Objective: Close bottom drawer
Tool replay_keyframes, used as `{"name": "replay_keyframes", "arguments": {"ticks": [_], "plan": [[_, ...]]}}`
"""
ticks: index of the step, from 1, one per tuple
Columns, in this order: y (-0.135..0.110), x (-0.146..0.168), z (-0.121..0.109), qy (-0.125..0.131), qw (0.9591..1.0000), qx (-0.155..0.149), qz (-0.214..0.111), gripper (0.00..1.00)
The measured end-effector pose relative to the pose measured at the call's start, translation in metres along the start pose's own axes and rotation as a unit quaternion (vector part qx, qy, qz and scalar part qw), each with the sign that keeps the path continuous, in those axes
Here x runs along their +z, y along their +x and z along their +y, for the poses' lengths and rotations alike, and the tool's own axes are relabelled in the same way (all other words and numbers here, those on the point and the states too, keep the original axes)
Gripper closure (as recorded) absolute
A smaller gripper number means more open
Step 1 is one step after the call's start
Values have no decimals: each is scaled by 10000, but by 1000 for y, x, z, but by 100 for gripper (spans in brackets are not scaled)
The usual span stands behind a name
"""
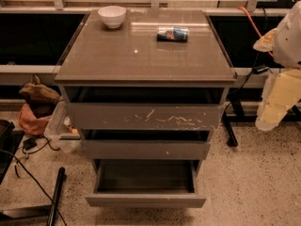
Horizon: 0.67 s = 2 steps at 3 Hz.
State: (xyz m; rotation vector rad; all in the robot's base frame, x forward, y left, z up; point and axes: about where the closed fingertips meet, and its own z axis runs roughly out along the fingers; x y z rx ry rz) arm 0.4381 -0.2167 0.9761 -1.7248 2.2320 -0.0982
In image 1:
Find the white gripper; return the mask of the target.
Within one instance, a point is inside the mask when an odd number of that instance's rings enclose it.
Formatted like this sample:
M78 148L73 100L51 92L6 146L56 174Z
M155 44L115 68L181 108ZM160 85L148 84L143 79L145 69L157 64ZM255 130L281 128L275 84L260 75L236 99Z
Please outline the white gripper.
M271 29L254 43L253 48L259 52L271 52L276 33L276 28ZM271 131L301 100L301 71L290 69L278 75L270 73L261 97L255 125L262 131Z

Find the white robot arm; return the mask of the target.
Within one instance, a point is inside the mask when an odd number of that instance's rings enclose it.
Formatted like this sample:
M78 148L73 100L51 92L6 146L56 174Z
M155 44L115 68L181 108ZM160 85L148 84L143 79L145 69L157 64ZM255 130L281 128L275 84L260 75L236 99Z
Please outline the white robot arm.
M278 26L255 42L253 48L272 52L274 61L285 70L270 74L262 91L255 125L271 131L301 100L301 2L297 2Z

